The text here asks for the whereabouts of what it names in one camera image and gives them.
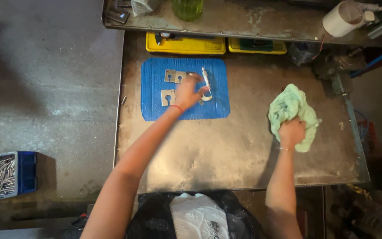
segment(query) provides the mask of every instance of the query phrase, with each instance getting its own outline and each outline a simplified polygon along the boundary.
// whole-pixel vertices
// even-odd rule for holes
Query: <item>bracelet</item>
[[[180,106],[177,106],[177,105],[171,105],[171,107],[178,108],[178,109],[181,111],[182,114],[184,113],[184,110],[183,110]]]

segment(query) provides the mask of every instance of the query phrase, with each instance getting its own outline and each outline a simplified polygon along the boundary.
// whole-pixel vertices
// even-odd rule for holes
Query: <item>green bottle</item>
[[[186,22],[198,19],[202,8],[203,0],[172,0],[173,13]]]

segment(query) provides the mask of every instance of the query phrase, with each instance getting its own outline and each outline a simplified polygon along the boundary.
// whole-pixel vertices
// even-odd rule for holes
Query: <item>wire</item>
[[[326,37],[327,34],[328,34],[328,32],[326,32],[325,35],[324,35],[324,37],[322,38],[321,48],[319,49],[319,53],[316,54],[316,56],[314,56],[314,57],[312,58],[312,60],[314,60],[319,54],[321,54],[321,51],[322,51],[322,45],[323,45],[323,42],[325,41],[325,37]]]
[[[365,138],[365,136],[366,136],[366,134],[368,133],[368,131],[369,131],[369,121],[368,121],[368,118],[363,114],[363,113],[361,113],[360,111],[358,111],[358,110],[353,110],[354,112],[356,112],[356,113],[358,113],[358,114],[360,114],[364,119],[365,119],[365,122],[366,122],[366,126],[364,127],[364,130],[363,130],[363,132],[361,132],[361,135],[360,135],[360,138],[363,140],[364,138]]]

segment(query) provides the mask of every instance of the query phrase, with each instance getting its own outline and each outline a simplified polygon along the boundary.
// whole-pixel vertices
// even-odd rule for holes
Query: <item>yellow tray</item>
[[[147,32],[146,49],[149,52],[169,52],[176,54],[210,54],[221,55],[226,52],[225,38],[214,39],[180,38],[163,39],[157,45],[154,32]]]
[[[273,55],[283,55],[287,53],[287,46],[285,42],[282,41],[272,41],[273,50],[271,52],[264,51],[249,51],[240,49],[240,39],[239,38],[228,38],[228,48],[230,52],[242,52],[242,53],[260,53],[260,54],[273,54]]]

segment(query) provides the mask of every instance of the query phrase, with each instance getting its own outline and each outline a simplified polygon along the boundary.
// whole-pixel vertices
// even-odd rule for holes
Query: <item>rag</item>
[[[306,94],[294,84],[289,84],[269,106],[268,118],[271,123],[271,131],[278,141],[280,141],[278,131],[281,123],[292,120],[296,116],[299,116],[300,120],[306,121],[306,137],[295,146],[295,149],[298,152],[307,152],[322,120],[316,117],[313,108],[307,104]]]

